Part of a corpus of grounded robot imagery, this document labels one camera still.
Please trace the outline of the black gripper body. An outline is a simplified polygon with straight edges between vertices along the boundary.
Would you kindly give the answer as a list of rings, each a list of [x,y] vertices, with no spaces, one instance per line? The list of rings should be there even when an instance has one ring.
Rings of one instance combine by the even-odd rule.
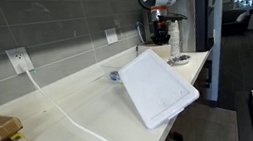
[[[168,22],[186,19],[185,15],[181,15],[179,13],[168,14],[166,9],[156,9],[152,11],[150,15],[154,28],[154,33],[151,39],[157,46],[165,45],[169,42],[170,34],[168,33]]]

